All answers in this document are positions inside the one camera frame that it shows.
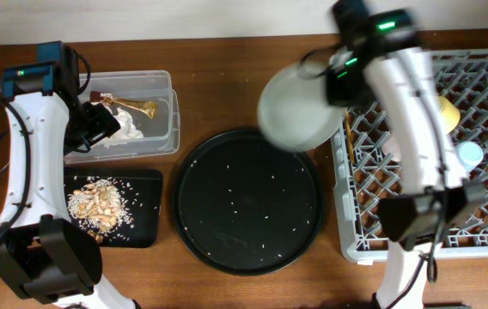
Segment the grey plate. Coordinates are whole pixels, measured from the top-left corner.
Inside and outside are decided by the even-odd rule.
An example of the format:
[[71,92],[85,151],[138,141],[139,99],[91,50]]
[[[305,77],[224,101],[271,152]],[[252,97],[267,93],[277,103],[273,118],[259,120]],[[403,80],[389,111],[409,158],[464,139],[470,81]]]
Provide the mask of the grey plate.
[[259,97],[259,130],[284,151],[305,152],[319,147],[343,120],[345,109],[328,104],[326,78],[306,77],[306,69],[319,67],[292,64],[280,70]]

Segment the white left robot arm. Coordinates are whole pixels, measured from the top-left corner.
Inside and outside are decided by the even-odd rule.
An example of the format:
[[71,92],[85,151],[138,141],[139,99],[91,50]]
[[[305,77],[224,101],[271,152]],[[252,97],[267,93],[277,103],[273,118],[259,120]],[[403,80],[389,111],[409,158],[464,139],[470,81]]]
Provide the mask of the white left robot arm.
[[119,129],[101,105],[82,103],[85,59],[61,41],[6,69],[0,106],[9,119],[9,182],[0,215],[0,278],[22,300],[63,308],[136,308],[102,271],[96,240],[75,227],[64,195],[64,156]]

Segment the blue cup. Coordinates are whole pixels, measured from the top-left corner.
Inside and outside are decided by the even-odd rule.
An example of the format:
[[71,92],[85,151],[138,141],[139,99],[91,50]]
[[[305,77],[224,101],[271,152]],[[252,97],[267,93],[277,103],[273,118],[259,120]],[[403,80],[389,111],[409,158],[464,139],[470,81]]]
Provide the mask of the blue cup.
[[455,149],[458,159],[467,173],[477,167],[484,158],[483,149],[475,142],[461,142]]

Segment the clear plastic bin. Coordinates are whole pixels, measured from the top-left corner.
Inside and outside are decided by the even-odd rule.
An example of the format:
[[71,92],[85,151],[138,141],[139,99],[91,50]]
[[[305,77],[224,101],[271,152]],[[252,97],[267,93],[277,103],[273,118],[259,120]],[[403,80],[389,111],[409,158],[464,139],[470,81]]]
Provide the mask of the clear plastic bin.
[[180,146],[180,111],[177,93],[172,88],[171,75],[166,70],[137,70],[93,73],[86,90],[79,96],[83,102],[89,101],[91,91],[113,94],[116,97],[154,101],[157,104],[155,116],[147,117],[144,113],[121,105],[109,106],[123,109],[133,117],[137,129],[144,138],[127,144],[104,147],[96,143],[87,153],[72,152],[64,157],[67,164],[79,164],[95,161],[115,161],[170,155]]

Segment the round black serving tray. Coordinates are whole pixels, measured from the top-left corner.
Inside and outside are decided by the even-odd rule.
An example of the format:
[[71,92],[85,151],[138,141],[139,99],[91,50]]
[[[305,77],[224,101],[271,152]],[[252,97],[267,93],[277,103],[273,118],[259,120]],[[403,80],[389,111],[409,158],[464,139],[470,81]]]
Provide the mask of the round black serving tray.
[[292,264],[311,246],[325,197],[307,154],[283,151],[243,128],[189,153],[171,205],[180,238],[197,259],[232,275],[261,276]]

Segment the large white tissue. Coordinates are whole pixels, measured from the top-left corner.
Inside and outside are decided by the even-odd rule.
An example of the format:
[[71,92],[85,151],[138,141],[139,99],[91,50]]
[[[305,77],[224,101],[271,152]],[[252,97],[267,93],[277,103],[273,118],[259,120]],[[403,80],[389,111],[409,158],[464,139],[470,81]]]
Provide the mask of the large white tissue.
[[134,125],[133,117],[130,113],[119,108],[116,109],[116,113],[113,113],[113,109],[108,106],[106,106],[106,109],[118,121],[120,129],[101,141],[104,147],[110,148],[114,145],[127,144],[130,141],[144,138],[143,132],[138,130],[136,125]]

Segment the gold coffee sachet wrapper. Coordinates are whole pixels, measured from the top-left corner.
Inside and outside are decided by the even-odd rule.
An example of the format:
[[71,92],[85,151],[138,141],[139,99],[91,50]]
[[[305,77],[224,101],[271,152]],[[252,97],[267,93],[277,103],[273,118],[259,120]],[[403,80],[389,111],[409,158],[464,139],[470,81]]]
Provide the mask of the gold coffee sachet wrapper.
[[129,100],[114,96],[110,93],[91,91],[89,101],[105,105],[121,105],[144,113],[147,117],[153,118],[156,113],[157,104],[154,101]]

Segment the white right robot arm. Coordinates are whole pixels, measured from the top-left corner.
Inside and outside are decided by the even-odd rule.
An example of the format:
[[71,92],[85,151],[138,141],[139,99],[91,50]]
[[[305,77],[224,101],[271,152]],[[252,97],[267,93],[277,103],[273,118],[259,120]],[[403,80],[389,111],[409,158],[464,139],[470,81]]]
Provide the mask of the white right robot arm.
[[430,53],[404,9],[378,14],[365,2],[336,2],[332,17],[350,56],[324,72],[326,98],[337,107],[377,100],[400,148],[402,194],[382,199],[377,215],[388,237],[387,264],[373,308],[421,308],[426,283],[437,279],[442,237],[483,201],[457,158],[438,114]]

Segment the black rectangular tray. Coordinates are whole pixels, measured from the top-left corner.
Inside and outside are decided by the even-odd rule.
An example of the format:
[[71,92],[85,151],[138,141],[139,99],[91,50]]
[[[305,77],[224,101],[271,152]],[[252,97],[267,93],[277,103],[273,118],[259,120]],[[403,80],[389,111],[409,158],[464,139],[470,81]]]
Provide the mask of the black rectangular tray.
[[100,178],[112,176],[131,182],[136,186],[136,190],[139,193],[137,199],[143,206],[137,210],[136,231],[130,232],[132,240],[126,245],[123,245],[120,241],[115,241],[113,245],[100,246],[147,248],[156,242],[162,201],[162,173],[154,169],[67,167],[64,169],[64,185],[68,185],[70,189],[75,188],[72,180],[74,176],[99,176]]

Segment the grey dishwasher rack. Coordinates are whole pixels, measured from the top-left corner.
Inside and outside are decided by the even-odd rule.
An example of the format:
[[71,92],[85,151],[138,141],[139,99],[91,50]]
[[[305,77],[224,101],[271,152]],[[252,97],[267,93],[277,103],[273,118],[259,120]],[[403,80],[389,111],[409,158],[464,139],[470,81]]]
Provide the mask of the grey dishwasher rack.
[[[454,144],[475,142],[482,162],[468,175],[485,186],[485,200],[449,230],[438,258],[488,258],[488,50],[435,51],[437,92],[460,110],[450,132]],[[378,221],[381,199],[401,192],[400,165],[383,150],[390,133],[386,112],[377,104],[364,112],[349,111],[355,163],[350,163],[344,120],[332,136],[335,169],[333,195],[343,256],[356,264],[387,258],[387,237]]]

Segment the food scraps and rice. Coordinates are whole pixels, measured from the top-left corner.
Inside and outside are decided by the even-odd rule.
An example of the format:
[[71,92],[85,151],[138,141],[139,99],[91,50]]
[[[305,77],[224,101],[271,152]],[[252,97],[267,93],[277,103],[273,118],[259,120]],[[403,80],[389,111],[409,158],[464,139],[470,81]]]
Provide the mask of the food scraps and rice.
[[74,176],[72,180],[74,189],[64,186],[70,218],[99,245],[128,244],[130,232],[136,231],[137,210],[143,206],[136,186],[112,176]]

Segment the yellow bowl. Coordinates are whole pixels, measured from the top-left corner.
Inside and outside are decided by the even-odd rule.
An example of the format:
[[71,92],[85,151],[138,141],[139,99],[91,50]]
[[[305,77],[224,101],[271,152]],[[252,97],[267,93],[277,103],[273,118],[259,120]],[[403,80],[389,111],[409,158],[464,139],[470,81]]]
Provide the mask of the yellow bowl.
[[439,96],[439,114],[442,118],[445,132],[450,133],[460,122],[460,110],[455,107],[448,99]]

